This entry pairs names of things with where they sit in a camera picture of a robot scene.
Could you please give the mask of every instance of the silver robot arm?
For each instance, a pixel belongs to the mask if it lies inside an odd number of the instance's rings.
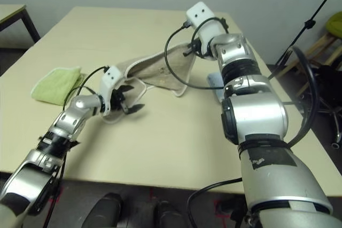
[[[41,212],[55,191],[57,174],[66,153],[77,145],[86,120],[102,113],[123,110],[126,114],[138,111],[143,105],[128,108],[124,92],[131,86],[121,85],[122,74],[110,67],[103,75],[97,95],[76,96],[61,112],[47,133],[39,138],[37,148],[31,150],[11,175],[0,193],[1,227],[19,227],[27,215]]]
[[[213,13],[202,2],[187,12],[194,28]],[[201,52],[217,60],[224,82],[222,124],[238,145],[250,227],[342,227],[308,167],[283,142],[287,114],[241,34],[222,34],[209,21],[199,31]]]

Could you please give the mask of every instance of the green towel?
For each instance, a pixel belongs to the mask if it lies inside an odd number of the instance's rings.
[[[56,68],[43,77],[31,91],[31,97],[46,103],[63,105],[71,89],[83,80],[81,68]]]

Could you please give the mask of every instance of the beige table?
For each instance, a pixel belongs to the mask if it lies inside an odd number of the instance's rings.
[[[41,37],[26,11],[26,5],[0,5],[0,32],[19,19],[24,23],[32,40],[35,43],[40,40]]]
[[[240,32],[223,13],[233,33]],[[61,111],[60,106],[30,98],[35,83],[55,67],[82,66],[86,73],[102,65],[145,56],[164,49],[168,36],[185,20],[185,12],[76,7],[0,78],[0,170],[14,171],[37,144]],[[192,29],[177,35],[171,45],[190,40]],[[262,72],[270,72],[257,55]],[[217,63],[196,60],[191,83],[206,84]],[[97,89],[101,75],[89,85]],[[272,84],[284,100],[287,94]],[[88,121],[76,148],[68,155],[66,177],[79,180],[201,188],[241,176],[237,147],[227,141],[221,124],[221,107],[210,91],[187,89],[176,98],[152,89],[142,98],[146,106],[115,125],[100,117]],[[301,115],[289,113],[289,141],[298,131]],[[327,195],[342,195],[342,177],[310,131],[293,148],[312,170]],[[243,193],[234,184],[220,191]]]

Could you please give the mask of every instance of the green chair cushion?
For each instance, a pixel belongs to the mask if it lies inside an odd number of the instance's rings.
[[[332,35],[342,38],[342,12],[338,12],[330,17],[325,27]]]

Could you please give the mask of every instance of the floor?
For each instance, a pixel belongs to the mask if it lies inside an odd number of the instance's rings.
[[[15,63],[23,53],[23,51],[0,50],[0,75]],[[294,95],[301,87],[303,81],[294,72],[290,72],[280,80],[290,95]],[[319,115],[313,125],[313,130],[318,139],[332,158],[340,173],[342,173],[342,160],[340,158],[342,150],[334,150],[331,148],[330,143],[333,140],[333,131],[331,128],[331,119],[325,115]],[[0,187],[2,187],[8,178],[8,174],[2,173],[0,175]],[[188,190],[169,188],[66,180],[63,183],[63,191],[51,217],[49,228],[81,227],[85,217],[94,204],[108,192],[119,193],[125,202],[123,218],[118,224],[119,228],[152,227],[152,210],[158,200],[170,201],[179,211],[185,214],[186,200],[192,193]],[[205,193],[196,199],[196,204],[193,206],[193,213],[199,226],[234,227],[235,222],[231,221],[229,216],[222,216],[215,211],[215,205],[218,201],[231,197],[232,195],[230,194]],[[334,215],[342,219],[342,198],[329,198],[329,200],[334,207]],[[27,217],[24,222],[24,228],[42,227],[48,211],[48,205],[38,216]]]

